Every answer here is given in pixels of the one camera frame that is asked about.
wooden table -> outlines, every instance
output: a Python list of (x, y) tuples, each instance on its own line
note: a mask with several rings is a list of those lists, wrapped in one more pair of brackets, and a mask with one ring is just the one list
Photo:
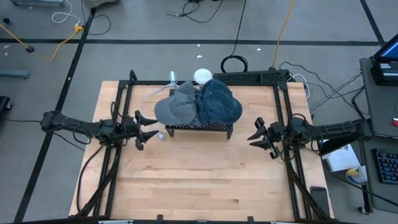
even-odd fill
[[(118, 82), (102, 83), (93, 121), (111, 118), (110, 107), (117, 86)], [(303, 85), (288, 83), (288, 86), (293, 113), (302, 113), (311, 120)], [(159, 88), (134, 85), (129, 113), (140, 110), (145, 117), (154, 118), (156, 102), (167, 97), (169, 91), (146, 98), (142, 108), (139, 108), (140, 100)], [(257, 117), (262, 116), (266, 126), (277, 121), (273, 89), (268, 86), (231, 86), (230, 89), (243, 106), (242, 117), (234, 124), (230, 140), (225, 133), (204, 131), (175, 131), (170, 138), (164, 125), (157, 123), (143, 130), (158, 129), (166, 136), (165, 141), (154, 136), (143, 151), (138, 151), (132, 139), (123, 148), (111, 218), (154, 220), (163, 214), (165, 220), (238, 221), (253, 216), (256, 221), (294, 221), (284, 163), (281, 158), (272, 160), (269, 151), (249, 146), (246, 141), (256, 131)], [(86, 147), (83, 164), (97, 148), (97, 141)], [(81, 207), (98, 186), (104, 152), (103, 149), (89, 163), (83, 175)], [(301, 154), (308, 189), (311, 186), (327, 188), (319, 156), (306, 150)], [(304, 217), (302, 197), (296, 189), (300, 214)], [(107, 196), (108, 190), (105, 190), (100, 214), (104, 213)], [(71, 215), (77, 212), (75, 198)]]

